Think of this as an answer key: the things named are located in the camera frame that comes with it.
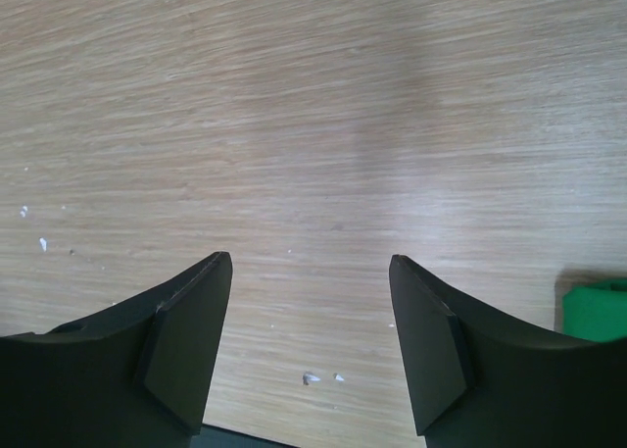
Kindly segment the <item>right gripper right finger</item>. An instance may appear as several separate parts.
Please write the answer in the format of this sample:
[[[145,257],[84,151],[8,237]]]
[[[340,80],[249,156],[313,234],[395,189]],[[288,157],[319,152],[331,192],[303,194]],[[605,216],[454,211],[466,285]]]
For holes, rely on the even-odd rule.
[[[389,265],[416,433],[430,447],[622,447],[626,342],[539,327],[447,284],[411,258]]]

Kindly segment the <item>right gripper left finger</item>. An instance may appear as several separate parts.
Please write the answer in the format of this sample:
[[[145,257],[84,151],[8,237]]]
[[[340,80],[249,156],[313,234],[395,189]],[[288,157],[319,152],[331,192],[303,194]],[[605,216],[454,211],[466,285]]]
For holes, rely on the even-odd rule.
[[[46,333],[1,340],[5,447],[186,447],[200,431],[231,288],[215,252]]]

